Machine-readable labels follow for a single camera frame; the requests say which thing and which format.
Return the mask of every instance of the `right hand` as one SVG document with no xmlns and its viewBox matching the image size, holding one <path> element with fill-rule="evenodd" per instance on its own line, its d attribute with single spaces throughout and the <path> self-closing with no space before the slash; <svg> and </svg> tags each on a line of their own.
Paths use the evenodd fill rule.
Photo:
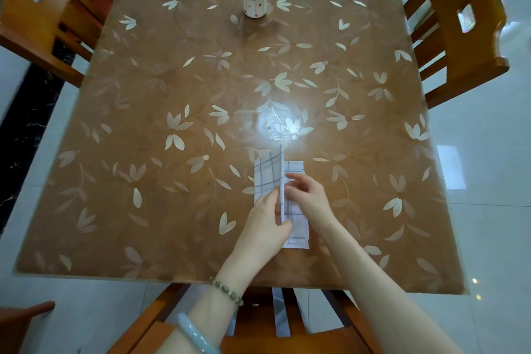
<svg viewBox="0 0 531 354">
<path fill-rule="evenodd" d="M 323 236 L 323 233 L 337 221 L 323 186 L 303 173 L 287 173 L 286 177 L 293 179 L 286 183 L 286 198 L 301 207 L 312 228 Z"/>
</svg>

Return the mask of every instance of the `white tile floor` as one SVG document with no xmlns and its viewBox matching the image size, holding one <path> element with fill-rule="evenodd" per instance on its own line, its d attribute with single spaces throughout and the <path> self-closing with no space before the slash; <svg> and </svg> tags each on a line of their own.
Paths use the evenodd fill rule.
<svg viewBox="0 0 531 354">
<path fill-rule="evenodd" d="M 410 295 L 467 353 L 531 352 L 531 0 L 503 1 L 509 25 L 501 49 L 511 70 L 430 111 L 435 143 L 454 148 L 461 161 L 465 188 L 448 190 L 448 198 L 470 295 Z M 0 49 L 0 118 L 27 65 Z M 425 89 L 441 84 L 442 76 Z M 103 353 L 166 286 L 11 275 L 76 98 L 77 89 L 63 89 L 0 240 L 0 305 L 57 303 L 33 322 L 23 353 Z M 189 291 L 183 309 L 200 293 Z M 310 330 L 340 326 L 320 291 L 296 294 Z"/>
</svg>

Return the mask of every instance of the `chair backrest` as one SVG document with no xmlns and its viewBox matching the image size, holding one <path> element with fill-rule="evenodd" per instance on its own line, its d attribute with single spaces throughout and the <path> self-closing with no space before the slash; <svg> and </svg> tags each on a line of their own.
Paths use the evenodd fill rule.
<svg viewBox="0 0 531 354">
<path fill-rule="evenodd" d="M 427 0 L 408 0 L 404 9 L 409 19 Z M 501 0 L 429 0 L 434 13 L 413 31 L 418 67 L 442 52 L 445 55 L 421 71 L 421 79 L 447 68 L 447 82 L 426 94 L 428 108 L 473 89 L 509 69 L 500 56 L 499 39 L 507 16 Z M 459 15 L 472 8 L 474 20 L 463 27 Z"/>
<path fill-rule="evenodd" d="M 104 15 L 88 0 L 0 2 L 0 44 L 79 87 L 83 75 L 51 55 L 54 41 L 89 60 L 91 53 L 76 41 L 94 48 Z"/>
<path fill-rule="evenodd" d="M 175 329 L 164 320 L 188 287 L 169 285 L 107 354 L 153 354 Z M 283 288 L 291 337 L 276 337 L 271 288 L 249 288 L 243 297 L 245 305 L 238 309 L 234 336 L 223 338 L 222 352 L 383 354 L 368 323 L 349 297 L 343 291 L 323 292 L 342 321 L 342 328 L 308 334 L 293 289 Z"/>
</svg>

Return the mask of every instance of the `dining table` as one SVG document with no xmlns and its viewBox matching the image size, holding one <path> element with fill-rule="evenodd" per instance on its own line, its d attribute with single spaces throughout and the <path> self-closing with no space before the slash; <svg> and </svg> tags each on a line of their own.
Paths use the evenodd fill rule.
<svg viewBox="0 0 531 354">
<path fill-rule="evenodd" d="M 465 293 L 402 0 L 114 0 L 15 271 L 206 283 L 279 147 L 402 289 Z M 252 285 L 347 288 L 311 228 Z"/>
</svg>

